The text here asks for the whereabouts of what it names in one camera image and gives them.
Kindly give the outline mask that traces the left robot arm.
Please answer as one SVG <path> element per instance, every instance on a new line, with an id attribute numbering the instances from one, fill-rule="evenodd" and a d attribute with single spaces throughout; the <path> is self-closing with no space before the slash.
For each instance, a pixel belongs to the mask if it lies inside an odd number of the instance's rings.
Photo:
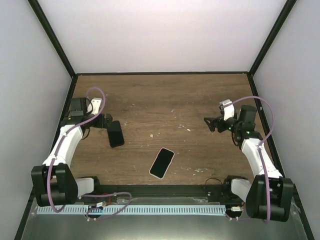
<path id="1" fill-rule="evenodd" d="M 105 102 L 97 97 L 71 100 L 70 110 L 61 122 L 59 137 L 51 153 L 42 165 L 31 170 L 33 190 L 40 207 L 50 206 L 57 212 L 57 206 L 74 204 L 83 195 L 91 202 L 101 198 L 102 189 L 95 185 L 98 179 L 95 176 L 76 179 L 70 167 L 85 130 L 106 129 L 111 125 L 112 116 L 102 113 Z"/>

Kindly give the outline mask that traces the black phone case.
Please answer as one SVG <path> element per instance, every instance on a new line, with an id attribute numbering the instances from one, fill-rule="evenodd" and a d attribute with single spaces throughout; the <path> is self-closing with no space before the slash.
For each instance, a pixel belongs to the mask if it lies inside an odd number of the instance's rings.
<path id="1" fill-rule="evenodd" d="M 111 148 L 123 146 L 125 144 L 121 124 L 118 120 L 113 121 L 107 128 L 109 145 Z"/>

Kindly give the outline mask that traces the phone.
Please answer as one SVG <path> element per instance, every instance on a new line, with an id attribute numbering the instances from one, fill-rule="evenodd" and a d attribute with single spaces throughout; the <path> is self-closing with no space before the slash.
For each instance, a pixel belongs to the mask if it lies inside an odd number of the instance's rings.
<path id="1" fill-rule="evenodd" d="M 163 179 L 173 161 L 174 156 L 175 153 L 172 150 L 162 147 L 157 153 L 155 160 L 149 169 L 149 174 L 155 178 Z"/>

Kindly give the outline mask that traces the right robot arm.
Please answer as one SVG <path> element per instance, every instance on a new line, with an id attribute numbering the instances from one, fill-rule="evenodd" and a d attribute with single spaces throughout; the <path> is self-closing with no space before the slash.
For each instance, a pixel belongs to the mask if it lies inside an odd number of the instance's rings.
<path id="1" fill-rule="evenodd" d="M 239 113 L 233 105 L 220 110 L 218 117 L 203 120 L 211 132 L 231 132 L 235 146 L 248 160 L 253 182 L 246 178 L 228 176 L 222 188 L 223 198 L 229 202 L 240 198 L 244 201 L 248 217 L 253 219 L 286 222 L 289 218 L 294 184 L 283 177 L 270 159 L 261 134 L 255 130 L 257 109 L 242 105 Z"/>

